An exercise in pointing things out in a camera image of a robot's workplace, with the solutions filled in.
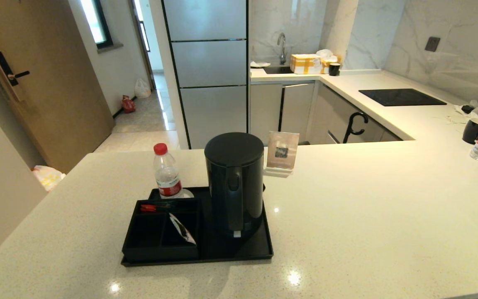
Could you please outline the black electric kettle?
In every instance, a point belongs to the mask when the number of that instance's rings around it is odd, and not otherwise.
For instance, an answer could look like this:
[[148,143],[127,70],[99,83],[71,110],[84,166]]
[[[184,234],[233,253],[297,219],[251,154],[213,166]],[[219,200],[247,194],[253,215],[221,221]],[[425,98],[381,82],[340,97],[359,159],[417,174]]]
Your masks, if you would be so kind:
[[244,132],[220,134],[204,154],[216,230],[233,238],[253,235],[263,212],[262,141]]

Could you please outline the pink and black tea sachet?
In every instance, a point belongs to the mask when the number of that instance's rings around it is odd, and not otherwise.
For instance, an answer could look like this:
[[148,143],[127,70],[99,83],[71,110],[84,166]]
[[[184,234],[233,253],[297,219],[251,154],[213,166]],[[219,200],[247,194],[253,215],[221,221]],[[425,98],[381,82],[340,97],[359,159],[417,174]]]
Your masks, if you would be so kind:
[[188,231],[188,229],[180,222],[180,220],[172,213],[169,213],[169,219],[171,220],[171,223],[177,230],[178,234],[184,240],[185,242],[188,242],[190,244],[196,245],[196,241],[194,240],[193,236],[191,233]]

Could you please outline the acrylic QR code sign stand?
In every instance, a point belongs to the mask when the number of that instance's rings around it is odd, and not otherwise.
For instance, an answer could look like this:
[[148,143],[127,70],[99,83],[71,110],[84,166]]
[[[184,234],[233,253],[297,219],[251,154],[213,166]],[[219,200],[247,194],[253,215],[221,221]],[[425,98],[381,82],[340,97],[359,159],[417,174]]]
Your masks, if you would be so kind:
[[293,173],[300,134],[270,131],[265,176],[286,178]]

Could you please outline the grey kitchen cabinet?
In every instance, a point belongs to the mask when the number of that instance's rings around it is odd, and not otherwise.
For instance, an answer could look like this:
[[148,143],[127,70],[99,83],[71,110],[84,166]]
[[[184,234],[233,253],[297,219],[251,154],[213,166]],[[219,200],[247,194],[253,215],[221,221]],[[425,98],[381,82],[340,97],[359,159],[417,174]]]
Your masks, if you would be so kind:
[[[313,81],[254,83],[250,87],[250,133],[268,144],[270,131],[300,134],[300,145],[343,144],[349,117],[362,112],[332,89]],[[372,117],[356,117],[347,143],[389,142],[400,138]]]

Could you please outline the silver refrigerator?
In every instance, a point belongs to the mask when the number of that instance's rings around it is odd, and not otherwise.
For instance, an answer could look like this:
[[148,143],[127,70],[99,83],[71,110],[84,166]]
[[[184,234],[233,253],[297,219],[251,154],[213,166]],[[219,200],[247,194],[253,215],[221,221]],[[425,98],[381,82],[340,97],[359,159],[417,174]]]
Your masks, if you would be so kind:
[[161,0],[191,149],[247,132],[248,0]]

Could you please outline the black serving tray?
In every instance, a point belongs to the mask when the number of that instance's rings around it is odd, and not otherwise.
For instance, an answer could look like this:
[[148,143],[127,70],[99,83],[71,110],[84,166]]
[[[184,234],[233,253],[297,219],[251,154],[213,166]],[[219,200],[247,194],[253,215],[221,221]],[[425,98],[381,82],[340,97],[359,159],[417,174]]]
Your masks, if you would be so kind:
[[[228,262],[241,260],[262,260],[273,257],[273,245],[268,228],[267,216],[262,212],[260,228],[247,238],[226,237],[214,227],[211,213],[211,200],[208,187],[192,187],[189,190],[199,199],[202,208],[201,229],[199,232],[199,257],[194,260],[175,260],[162,262],[128,262],[123,254],[121,264],[125,267],[175,265],[205,262]],[[165,200],[158,189],[152,189],[148,200]]]

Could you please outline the cardboard box with yellow tape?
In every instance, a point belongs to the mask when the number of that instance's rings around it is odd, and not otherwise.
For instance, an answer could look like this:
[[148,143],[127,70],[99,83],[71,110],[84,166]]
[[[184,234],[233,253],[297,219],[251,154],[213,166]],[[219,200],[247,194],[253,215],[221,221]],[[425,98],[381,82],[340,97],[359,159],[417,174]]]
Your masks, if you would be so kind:
[[294,74],[321,74],[321,57],[316,54],[292,54],[290,69]]

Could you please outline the chrome sink faucet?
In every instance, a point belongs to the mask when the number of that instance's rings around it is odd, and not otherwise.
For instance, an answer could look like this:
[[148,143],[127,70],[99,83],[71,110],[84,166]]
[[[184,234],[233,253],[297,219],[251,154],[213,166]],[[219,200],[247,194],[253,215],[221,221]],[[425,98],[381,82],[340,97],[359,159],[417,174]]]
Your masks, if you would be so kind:
[[280,65],[284,66],[287,59],[286,59],[286,35],[284,32],[281,32],[278,36],[277,45],[280,46]]

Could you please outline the small yellow taped box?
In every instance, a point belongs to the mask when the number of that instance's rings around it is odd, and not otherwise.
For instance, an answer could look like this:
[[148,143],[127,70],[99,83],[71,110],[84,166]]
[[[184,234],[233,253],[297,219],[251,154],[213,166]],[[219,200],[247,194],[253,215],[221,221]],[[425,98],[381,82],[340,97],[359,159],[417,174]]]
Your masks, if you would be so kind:
[[321,74],[338,76],[340,73],[340,57],[332,55],[330,57],[321,57]]

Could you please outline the black compartment organizer box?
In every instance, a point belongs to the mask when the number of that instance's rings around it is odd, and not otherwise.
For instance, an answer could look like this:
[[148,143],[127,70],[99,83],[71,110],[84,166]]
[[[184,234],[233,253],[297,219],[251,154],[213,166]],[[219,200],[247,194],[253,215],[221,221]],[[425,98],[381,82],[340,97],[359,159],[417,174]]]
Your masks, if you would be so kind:
[[[174,206],[167,212],[141,212],[141,204]],[[169,219],[174,214],[188,229],[196,245],[182,240]],[[202,208],[199,199],[140,200],[135,204],[122,253],[128,262],[194,260],[199,253]]]

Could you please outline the black induction cooktop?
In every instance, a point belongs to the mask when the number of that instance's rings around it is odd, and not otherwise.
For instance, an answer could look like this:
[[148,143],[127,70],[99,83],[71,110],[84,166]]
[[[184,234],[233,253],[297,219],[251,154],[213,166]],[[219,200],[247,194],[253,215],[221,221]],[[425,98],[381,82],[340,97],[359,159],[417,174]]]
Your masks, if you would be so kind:
[[385,107],[446,105],[445,102],[412,88],[360,90],[360,93]]

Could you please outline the black framed window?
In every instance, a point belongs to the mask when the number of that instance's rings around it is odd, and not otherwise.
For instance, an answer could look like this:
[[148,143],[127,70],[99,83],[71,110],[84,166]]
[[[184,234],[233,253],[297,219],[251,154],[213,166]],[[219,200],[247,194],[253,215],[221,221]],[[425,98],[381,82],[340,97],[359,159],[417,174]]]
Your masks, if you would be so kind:
[[79,0],[98,50],[114,44],[100,0]]

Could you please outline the wooden door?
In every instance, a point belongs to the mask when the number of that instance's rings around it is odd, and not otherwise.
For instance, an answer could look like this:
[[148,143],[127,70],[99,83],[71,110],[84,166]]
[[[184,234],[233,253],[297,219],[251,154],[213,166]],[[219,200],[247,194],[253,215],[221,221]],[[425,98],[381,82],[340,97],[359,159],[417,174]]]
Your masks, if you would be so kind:
[[16,102],[0,89],[48,166],[68,174],[114,121],[68,0],[0,0],[0,51],[19,78]]

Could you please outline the black mug white inside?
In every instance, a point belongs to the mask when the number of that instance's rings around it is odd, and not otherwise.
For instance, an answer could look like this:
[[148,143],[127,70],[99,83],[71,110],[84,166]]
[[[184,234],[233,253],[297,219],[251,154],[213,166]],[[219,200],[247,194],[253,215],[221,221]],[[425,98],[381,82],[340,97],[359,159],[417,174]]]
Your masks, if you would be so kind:
[[478,140],[478,118],[470,118],[463,130],[462,140],[474,145]]

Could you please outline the crumpled clear plastic wrap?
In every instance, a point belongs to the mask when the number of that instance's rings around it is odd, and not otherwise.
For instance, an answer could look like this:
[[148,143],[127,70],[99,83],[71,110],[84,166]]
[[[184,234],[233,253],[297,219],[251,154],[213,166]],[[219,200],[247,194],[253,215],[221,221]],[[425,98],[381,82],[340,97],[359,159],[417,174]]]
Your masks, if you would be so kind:
[[476,100],[471,100],[469,104],[454,105],[454,109],[464,117],[478,118],[478,101]]

